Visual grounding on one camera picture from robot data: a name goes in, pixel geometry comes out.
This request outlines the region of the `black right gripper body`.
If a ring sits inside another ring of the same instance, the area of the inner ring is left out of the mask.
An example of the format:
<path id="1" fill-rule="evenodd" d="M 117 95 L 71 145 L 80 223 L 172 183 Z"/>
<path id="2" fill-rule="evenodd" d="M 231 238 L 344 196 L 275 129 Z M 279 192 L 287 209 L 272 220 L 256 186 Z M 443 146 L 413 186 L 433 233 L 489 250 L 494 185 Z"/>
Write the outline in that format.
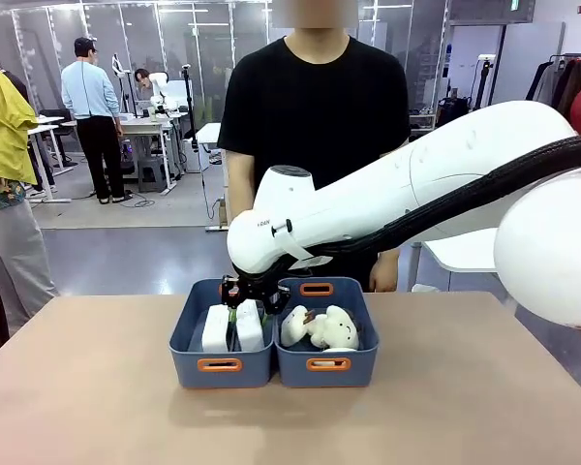
<path id="1" fill-rule="evenodd" d="M 267 315 L 280 314 L 291 299 L 290 289 L 277 281 L 261 283 L 228 275 L 222 278 L 220 294 L 222 303 L 231 309 L 237 309 L 247 300 L 254 300 L 261 304 Z"/>

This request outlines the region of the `white digital clock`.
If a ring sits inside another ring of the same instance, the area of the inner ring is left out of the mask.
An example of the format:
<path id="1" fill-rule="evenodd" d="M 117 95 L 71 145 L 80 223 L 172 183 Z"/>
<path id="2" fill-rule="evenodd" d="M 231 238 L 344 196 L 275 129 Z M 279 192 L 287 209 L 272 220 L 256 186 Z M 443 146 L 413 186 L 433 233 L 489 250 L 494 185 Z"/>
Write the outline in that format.
<path id="1" fill-rule="evenodd" d="M 242 352 L 259 352 L 264 348 L 262 324 L 257 303 L 246 299 L 235 311 L 236 336 Z"/>
<path id="2" fill-rule="evenodd" d="M 229 308 L 224 304 L 211 305 L 206 313 L 201 335 L 204 353 L 220 354 L 229 351 Z"/>

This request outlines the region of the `white plush toy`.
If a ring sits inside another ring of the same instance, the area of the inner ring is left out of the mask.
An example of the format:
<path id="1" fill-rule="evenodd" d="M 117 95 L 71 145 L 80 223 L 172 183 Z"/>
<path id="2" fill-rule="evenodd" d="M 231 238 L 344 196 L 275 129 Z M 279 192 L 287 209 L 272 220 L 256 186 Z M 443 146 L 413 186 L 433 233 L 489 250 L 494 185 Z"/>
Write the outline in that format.
<path id="1" fill-rule="evenodd" d="M 280 343 L 288 348 L 297 344 L 312 330 L 315 313 L 303 305 L 295 306 L 280 325 Z"/>
<path id="2" fill-rule="evenodd" d="M 323 313 L 309 312 L 304 320 L 311 344 L 323 350 L 357 350 L 358 330 L 351 315 L 342 307 L 329 305 Z"/>

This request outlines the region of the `person's right forearm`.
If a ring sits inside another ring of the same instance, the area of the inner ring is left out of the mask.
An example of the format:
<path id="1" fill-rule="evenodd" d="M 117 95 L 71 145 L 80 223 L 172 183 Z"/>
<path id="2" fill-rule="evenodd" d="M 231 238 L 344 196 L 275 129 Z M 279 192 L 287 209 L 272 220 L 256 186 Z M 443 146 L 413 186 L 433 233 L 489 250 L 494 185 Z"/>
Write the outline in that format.
<path id="1" fill-rule="evenodd" d="M 255 193 L 250 183 L 233 183 L 227 189 L 227 214 L 229 225 L 244 211 L 251 210 Z"/>

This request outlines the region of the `person's left hand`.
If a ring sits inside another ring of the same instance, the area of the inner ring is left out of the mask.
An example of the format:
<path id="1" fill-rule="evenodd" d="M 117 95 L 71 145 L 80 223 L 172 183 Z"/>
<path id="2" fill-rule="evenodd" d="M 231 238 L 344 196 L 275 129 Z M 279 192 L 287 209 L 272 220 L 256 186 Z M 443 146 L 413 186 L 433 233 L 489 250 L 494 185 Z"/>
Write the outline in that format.
<path id="1" fill-rule="evenodd" d="M 379 257 L 370 272 L 369 290 L 371 293 L 392 293 L 398 287 L 397 257 Z"/>

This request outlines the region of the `grey stool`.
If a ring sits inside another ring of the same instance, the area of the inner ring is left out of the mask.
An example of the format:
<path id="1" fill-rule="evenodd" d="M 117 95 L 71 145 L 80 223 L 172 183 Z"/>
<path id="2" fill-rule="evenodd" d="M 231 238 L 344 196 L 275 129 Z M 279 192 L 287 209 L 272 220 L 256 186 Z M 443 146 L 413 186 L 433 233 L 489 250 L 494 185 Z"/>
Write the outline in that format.
<path id="1" fill-rule="evenodd" d="M 163 158 L 143 157 L 138 160 L 138 190 L 141 193 L 162 193 L 168 187 Z"/>

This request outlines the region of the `white standing desk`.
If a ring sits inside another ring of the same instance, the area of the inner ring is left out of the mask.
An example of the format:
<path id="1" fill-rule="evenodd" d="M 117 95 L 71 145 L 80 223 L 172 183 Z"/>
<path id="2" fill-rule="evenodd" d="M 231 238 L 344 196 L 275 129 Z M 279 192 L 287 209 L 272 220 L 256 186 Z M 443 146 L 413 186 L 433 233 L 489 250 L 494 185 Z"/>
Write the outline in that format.
<path id="1" fill-rule="evenodd" d="M 217 142 L 221 124 L 218 122 L 206 123 L 192 138 L 192 148 L 199 163 L 199 174 L 201 180 L 204 205 L 209 224 L 205 226 L 208 233 L 226 232 L 229 228 L 229 173 L 227 168 L 226 152 L 218 147 Z M 208 191 L 204 179 L 206 167 L 203 160 L 210 160 L 210 155 L 214 153 L 219 157 L 222 170 L 222 194 L 214 202 L 210 202 Z"/>

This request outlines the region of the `person in black t-shirt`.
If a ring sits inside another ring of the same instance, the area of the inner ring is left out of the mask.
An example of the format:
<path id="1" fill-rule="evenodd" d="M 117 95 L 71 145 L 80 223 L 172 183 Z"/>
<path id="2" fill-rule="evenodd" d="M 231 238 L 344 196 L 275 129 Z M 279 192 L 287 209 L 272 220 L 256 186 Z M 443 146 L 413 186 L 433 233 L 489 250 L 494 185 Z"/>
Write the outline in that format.
<path id="1" fill-rule="evenodd" d="M 357 0 L 275 0 L 290 34 L 245 56 L 229 80 L 218 144 L 229 185 L 255 199 L 229 226 L 239 277 L 308 270 L 370 292 L 379 252 L 419 207 L 405 71 L 351 37 Z"/>

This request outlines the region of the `large white table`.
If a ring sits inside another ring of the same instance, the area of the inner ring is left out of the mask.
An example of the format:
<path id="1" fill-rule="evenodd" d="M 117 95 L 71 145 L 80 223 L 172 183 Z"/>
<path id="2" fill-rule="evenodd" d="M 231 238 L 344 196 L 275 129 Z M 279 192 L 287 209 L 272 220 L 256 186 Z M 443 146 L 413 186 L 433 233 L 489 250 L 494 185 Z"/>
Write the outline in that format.
<path id="1" fill-rule="evenodd" d="M 416 285 L 421 252 L 426 249 L 449 273 L 496 273 L 494 243 L 497 229 L 468 232 L 450 238 L 414 242 L 408 271 L 407 291 Z"/>

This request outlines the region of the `wooden shoe rack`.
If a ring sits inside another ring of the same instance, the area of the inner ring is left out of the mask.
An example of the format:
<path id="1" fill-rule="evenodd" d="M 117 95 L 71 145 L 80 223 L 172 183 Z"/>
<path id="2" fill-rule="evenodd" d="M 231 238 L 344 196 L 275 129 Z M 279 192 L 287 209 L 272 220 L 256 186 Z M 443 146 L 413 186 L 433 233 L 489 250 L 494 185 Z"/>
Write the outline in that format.
<path id="1" fill-rule="evenodd" d="M 411 114 L 410 124 L 413 134 L 432 132 L 436 127 L 436 114 L 435 113 Z"/>

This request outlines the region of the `man in light blue shirt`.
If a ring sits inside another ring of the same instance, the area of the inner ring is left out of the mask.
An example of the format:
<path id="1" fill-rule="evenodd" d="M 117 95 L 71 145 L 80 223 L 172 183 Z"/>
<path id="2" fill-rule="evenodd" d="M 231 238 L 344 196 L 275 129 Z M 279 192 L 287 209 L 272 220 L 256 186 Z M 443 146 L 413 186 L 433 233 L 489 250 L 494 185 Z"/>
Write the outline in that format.
<path id="1" fill-rule="evenodd" d="M 119 104 L 107 73 L 95 63 L 93 40 L 74 40 L 76 61 L 61 72 L 64 107 L 76 121 L 78 140 L 101 204 L 129 200 L 121 170 L 123 136 Z"/>

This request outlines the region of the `white office desk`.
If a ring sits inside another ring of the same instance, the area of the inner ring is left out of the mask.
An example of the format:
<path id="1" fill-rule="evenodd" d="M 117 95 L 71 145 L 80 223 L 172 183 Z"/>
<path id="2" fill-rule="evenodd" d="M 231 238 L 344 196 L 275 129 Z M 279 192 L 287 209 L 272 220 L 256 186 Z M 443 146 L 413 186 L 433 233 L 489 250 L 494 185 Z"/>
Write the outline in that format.
<path id="1" fill-rule="evenodd" d="M 59 147 L 57 144 L 57 138 L 54 134 L 54 130 L 57 128 L 56 122 L 61 122 L 63 120 L 63 117 L 59 117 L 59 116 L 52 116 L 52 117 L 46 117 L 46 116 L 39 116 L 37 118 L 37 123 L 38 125 L 32 129 L 28 131 L 28 137 L 31 141 L 34 153 L 35 153 L 35 159 L 37 161 L 37 165 L 38 165 L 38 171 L 39 171 L 39 175 L 41 177 L 42 180 L 42 186 L 44 189 L 44 192 L 41 195 L 37 195 L 36 197 L 32 196 L 28 198 L 28 201 L 32 204 L 43 204 L 43 203 L 47 203 L 47 204 L 68 204 L 71 203 L 73 200 L 70 198 L 55 198 L 53 196 L 53 192 L 51 191 L 51 187 L 49 185 L 48 182 L 48 178 L 46 176 L 46 171 L 43 165 L 43 159 L 41 156 L 41 151 L 39 148 L 39 135 L 41 134 L 45 134 L 45 133 L 49 133 L 53 147 L 54 147 L 54 153 L 56 154 L 56 157 L 58 159 L 58 164 L 59 164 L 59 171 L 58 171 L 58 175 L 60 174 L 66 174 L 70 171 L 72 171 L 74 168 L 73 167 L 65 167 L 62 161 L 62 156 L 59 154 Z"/>

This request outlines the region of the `white standing device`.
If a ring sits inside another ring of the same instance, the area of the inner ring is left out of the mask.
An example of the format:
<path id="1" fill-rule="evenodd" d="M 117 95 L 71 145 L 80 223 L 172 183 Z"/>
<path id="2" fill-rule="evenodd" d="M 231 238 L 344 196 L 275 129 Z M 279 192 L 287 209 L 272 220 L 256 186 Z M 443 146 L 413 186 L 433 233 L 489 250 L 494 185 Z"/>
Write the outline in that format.
<path id="1" fill-rule="evenodd" d="M 111 68 L 119 81 L 121 102 L 124 111 L 130 112 L 133 116 L 137 116 L 138 109 L 131 77 L 132 72 L 123 68 L 116 53 L 112 55 Z"/>

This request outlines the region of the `black equipment case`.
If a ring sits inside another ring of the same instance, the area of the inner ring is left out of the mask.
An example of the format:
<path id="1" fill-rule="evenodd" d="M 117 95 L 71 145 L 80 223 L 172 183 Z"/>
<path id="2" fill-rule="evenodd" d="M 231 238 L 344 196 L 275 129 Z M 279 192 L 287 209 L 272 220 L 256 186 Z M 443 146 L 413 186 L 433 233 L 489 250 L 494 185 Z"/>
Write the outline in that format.
<path id="1" fill-rule="evenodd" d="M 459 117 L 467 115 L 470 111 L 470 102 L 469 98 L 446 97 L 441 99 L 438 104 L 435 127 L 442 127 Z"/>

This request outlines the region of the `person in yellow jacket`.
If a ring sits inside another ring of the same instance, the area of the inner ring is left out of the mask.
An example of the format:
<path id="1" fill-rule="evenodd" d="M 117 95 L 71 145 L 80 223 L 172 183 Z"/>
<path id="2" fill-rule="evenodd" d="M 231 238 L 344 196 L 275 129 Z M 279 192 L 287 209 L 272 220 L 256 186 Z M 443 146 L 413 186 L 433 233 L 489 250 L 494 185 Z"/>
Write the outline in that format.
<path id="1" fill-rule="evenodd" d="M 27 145 L 28 132 L 37 126 L 34 110 L 0 72 L 0 291 L 6 294 L 10 334 L 59 296 L 24 189 L 35 180 Z"/>

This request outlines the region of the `black tripod stand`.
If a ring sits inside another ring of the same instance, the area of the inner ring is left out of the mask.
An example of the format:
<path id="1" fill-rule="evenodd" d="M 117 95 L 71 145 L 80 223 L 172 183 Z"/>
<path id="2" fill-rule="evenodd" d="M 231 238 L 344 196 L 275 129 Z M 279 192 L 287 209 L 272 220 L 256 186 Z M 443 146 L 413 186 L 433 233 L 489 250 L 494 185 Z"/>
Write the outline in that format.
<path id="1" fill-rule="evenodd" d="M 481 68 L 479 72 L 474 73 L 474 77 L 479 78 L 479 84 L 472 84 L 472 89 L 475 90 L 474 98 L 471 100 L 472 110 L 478 110 L 482 106 L 487 80 L 495 60 L 495 54 L 480 54 L 478 56 L 477 65 L 481 66 Z"/>

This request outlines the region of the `clothes rack with dark coats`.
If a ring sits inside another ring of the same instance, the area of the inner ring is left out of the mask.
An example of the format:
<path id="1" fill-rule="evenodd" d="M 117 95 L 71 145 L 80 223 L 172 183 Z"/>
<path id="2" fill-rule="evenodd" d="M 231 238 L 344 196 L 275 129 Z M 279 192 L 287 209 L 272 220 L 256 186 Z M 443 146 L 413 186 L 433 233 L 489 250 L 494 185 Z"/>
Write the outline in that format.
<path id="1" fill-rule="evenodd" d="M 538 65 L 526 100 L 543 103 L 569 119 L 580 91 L 581 53 L 555 54 Z"/>

